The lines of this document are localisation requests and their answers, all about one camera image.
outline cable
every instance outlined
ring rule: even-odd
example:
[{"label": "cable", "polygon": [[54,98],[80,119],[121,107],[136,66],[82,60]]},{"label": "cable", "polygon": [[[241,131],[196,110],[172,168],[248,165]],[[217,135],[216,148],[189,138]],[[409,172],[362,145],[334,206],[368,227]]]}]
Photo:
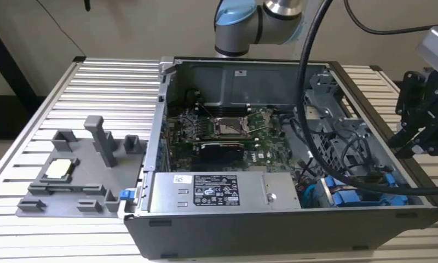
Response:
[{"label": "cable", "polygon": [[221,7],[221,4],[222,4],[224,0],[220,0],[218,4],[217,4],[217,7],[216,7],[216,13],[214,13],[214,32],[216,32],[216,19],[217,19],[217,12],[218,12],[218,9]]},{"label": "cable", "polygon": [[370,148],[369,148],[369,144],[368,144],[368,141],[364,137],[356,137],[354,139],[352,139],[349,141],[349,143],[345,145],[344,149],[342,149],[342,153],[341,153],[341,165],[345,169],[345,171],[350,172],[350,168],[348,167],[348,165],[345,164],[345,156],[348,154],[348,150],[350,148],[350,146],[357,142],[357,141],[362,141],[364,145],[365,145],[365,151],[366,151],[366,157],[364,157],[364,155],[358,152],[358,154],[361,155],[361,157],[364,158],[364,164],[361,165],[365,165],[369,161],[372,161],[373,157],[372,157],[372,151],[370,151]]},{"label": "cable", "polygon": [[44,9],[45,12],[48,13],[48,15],[50,16],[50,18],[52,18],[53,22],[56,23],[56,25],[57,25],[57,27],[58,27],[61,33],[65,34],[65,36],[68,37],[68,39],[73,42],[74,46],[80,49],[80,52],[82,53],[82,55],[86,56],[85,52],[82,51],[82,49],[80,48],[80,46],[76,44],[73,38],[70,38],[70,36],[66,34],[65,30],[61,28],[61,26],[60,26],[57,20],[56,20],[54,17],[52,16],[49,10],[48,10],[48,9],[45,8],[45,6],[42,5],[41,1],[40,1],[40,0],[36,0],[36,2],[37,2],[38,5],[42,7],[42,9]]},{"label": "cable", "polygon": [[405,29],[394,29],[394,30],[374,30],[372,28],[368,28],[361,21],[357,19],[350,5],[349,5],[349,0],[344,0],[344,6],[345,6],[345,10],[348,11],[348,14],[350,16],[352,21],[354,22],[354,24],[360,27],[360,29],[362,29],[366,33],[370,33],[373,35],[398,35],[398,34],[406,34],[406,33],[414,33],[414,32],[420,32],[420,31],[427,31],[430,30],[431,27],[438,26],[437,25],[429,25],[429,26],[418,26],[418,27],[410,27],[410,28],[405,28]]},{"label": "cable", "polygon": [[308,160],[308,162],[306,162],[306,164],[304,166],[304,169],[302,169],[302,171],[300,173],[300,177],[305,174],[306,170],[309,169],[309,165],[312,164],[312,162],[313,162],[313,157],[310,157],[310,159]]},{"label": "cable", "polygon": [[400,188],[400,187],[388,187],[381,185],[372,185],[358,182],[349,177],[344,176],[322,159],[322,156],[318,153],[318,149],[313,142],[312,132],[308,126],[306,114],[305,114],[305,73],[306,73],[306,66],[309,55],[312,52],[312,46],[316,38],[316,34],[318,32],[318,28],[321,25],[322,18],[326,14],[328,8],[332,4],[332,0],[324,0],[320,6],[320,9],[316,13],[313,23],[309,27],[308,36],[304,43],[304,48],[301,51],[300,57],[300,67],[298,67],[298,75],[297,75],[297,117],[298,122],[301,124],[301,131],[304,133],[304,138],[306,139],[306,146],[313,154],[313,158],[316,159],[317,163],[320,164],[321,168],[330,175],[336,178],[340,182],[346,185],[350,185],[361,190],[381,192],[381,193],[392,193],[394,195],[406,195],[406,196],[430,196],[438,195],[438,187],[425,187],[425,188]]}]

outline beige wall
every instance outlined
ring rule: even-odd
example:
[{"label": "beige wall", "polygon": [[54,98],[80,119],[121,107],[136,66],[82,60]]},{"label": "beige wall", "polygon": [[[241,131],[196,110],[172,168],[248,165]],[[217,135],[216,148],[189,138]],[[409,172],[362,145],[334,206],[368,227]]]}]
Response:
[{"label": "beige wall", "polygon": [[[350,3],[364,24],[378,30],[438,23],[438,0],[350,0]],[[321,25],[312,59],[380,65],[392,78],[402,79],[405,71],[427,66],[414,50],[424,36],[425,32],[396,36],[365,33],[353,24],[342,0],[334,0]]]},{"label": "beige wall", "polygon": [[[153,58],[162,55],[213,56],[213,15],[218,0],[41,0],[88,56]],[[422,33],[370,36],[353,25],[334,0],[312,59],[377,64],[393,78],[425,63],[414,47]],[[438,0],[352,0],[361,20],[376,28],[438,22]],[[77,48],[34,0],[0,0],[0,36],[37,93],[46,94]],[[262,45],[253,58],[300,57],[293,45]],[[0,93],[9,92],[0,80]]]}]

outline gray 3d printed holder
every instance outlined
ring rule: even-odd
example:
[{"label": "gray 3d printed holder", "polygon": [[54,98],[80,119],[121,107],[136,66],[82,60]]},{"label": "gray 3d printed holder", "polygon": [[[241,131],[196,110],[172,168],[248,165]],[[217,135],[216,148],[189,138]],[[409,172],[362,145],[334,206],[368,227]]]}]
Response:
[{"label": "gray 3d printed holder", "polygon": [[146,142],[136,135],[114,140],[102,123],[101,116],[88,116],[84,127],[93,139],[57,131],[54,150],[18,203],[17,216],[117,217],[117,195],[136,187]]}]

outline power supply label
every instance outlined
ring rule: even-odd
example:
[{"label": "power supply label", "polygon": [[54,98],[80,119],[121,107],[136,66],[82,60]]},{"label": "power supply label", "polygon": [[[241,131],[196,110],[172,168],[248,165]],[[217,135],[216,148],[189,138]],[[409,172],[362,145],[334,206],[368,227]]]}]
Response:
[{"label": "power supply label", "polygon": [[240,205],[236,175],[196,175],[193,187],[194,205]]}]

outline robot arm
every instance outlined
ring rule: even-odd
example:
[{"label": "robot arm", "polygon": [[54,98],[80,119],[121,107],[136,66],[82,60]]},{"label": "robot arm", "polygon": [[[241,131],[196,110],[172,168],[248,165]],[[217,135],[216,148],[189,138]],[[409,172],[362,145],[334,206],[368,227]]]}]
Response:
[{"label": "robot arm", "polygon": [[433,70],[427,77],[406,72],[400,85],[396,113],[401,115],[401,129],[388,141],[398,148],[398,158],[425,152],[438,156],[438,26],[429,30],[417,51]]},{"label": "robot arm", "polygon": [[250,44],[282,44],[300,33],[301,0],[222,0],[214,16],[216,51],[221,57],[248,53]]}]

